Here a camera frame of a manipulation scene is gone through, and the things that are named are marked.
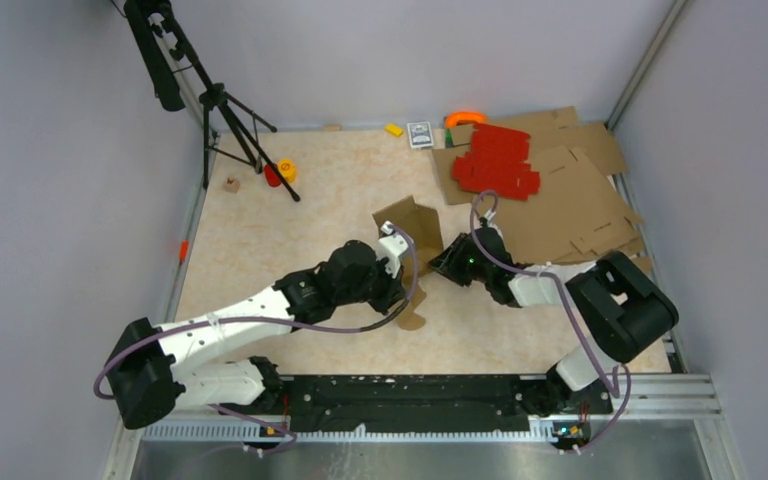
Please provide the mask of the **brown cardboard box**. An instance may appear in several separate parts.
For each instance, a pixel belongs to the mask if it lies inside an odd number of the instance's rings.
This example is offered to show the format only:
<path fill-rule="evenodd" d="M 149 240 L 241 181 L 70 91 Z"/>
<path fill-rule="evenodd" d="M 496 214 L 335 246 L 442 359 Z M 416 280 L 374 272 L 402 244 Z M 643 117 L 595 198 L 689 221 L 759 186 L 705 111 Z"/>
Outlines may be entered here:
<path fill-rule="evenodd" d="M 407 196 L 372 214 L 380 236 L 383 226 L 390 222 L 406 233 L 412 241 L 415 254 L 407 251 L 400 259 L 402 265 L 401 283 L 405 293 L 411 296 L 408 305 L 395 319 L 397 326 L 405 331 L 419 330 L 426 320 L 416 312 L 427 295 L 418 280 L 431 272 L 429 262 L 443 251 L 440 218 L 438 212 L 427 205 L 417 203 L 413 196 Z"/>

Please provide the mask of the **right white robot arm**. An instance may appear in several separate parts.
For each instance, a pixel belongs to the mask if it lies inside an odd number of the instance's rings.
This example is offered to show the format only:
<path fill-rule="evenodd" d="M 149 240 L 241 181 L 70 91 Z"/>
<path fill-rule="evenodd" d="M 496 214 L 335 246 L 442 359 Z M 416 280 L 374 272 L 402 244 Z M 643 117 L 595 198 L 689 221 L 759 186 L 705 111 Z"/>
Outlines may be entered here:
<path fill-rule="evenodd" d="M 428 265 L 459 286 L 483 284 L 501 305 L 559 305 L 565 310 L 579 344 L 523 396 L 526 409 L 541 416 L 574 411 L 589 387 L 635 359 L 679 321 L 674 303 L 619 251 L 582 264 L 517 264 L 498 230 L 480 227 L 459 235 Z"/>

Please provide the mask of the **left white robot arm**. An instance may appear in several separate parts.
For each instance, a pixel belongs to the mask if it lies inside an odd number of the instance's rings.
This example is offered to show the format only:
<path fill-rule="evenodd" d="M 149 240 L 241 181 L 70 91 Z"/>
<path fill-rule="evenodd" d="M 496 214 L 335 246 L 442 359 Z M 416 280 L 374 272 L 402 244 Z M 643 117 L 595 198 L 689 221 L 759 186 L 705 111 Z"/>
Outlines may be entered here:
<path fill-rule="evenodd" d="M 403 260 L 418 260 L 401 234 L 374 245 L 350 240 L 314 268 L 291 272 L 257 294 L 179 323 L 141 318 L 123 330 L 93 389 L 115 402 L 125 428 L 152 425 L 175 410 L 212 404 L 268 413 L 279 404 L 281 380 L 263 357 L 218 364 L 227 352 L 257 341 L 310 330 L 359 334 L 381 328 L 408 306 Z M 383 319 L 364 327 L 325 326 L 343 306 L 367 304 Z"/>

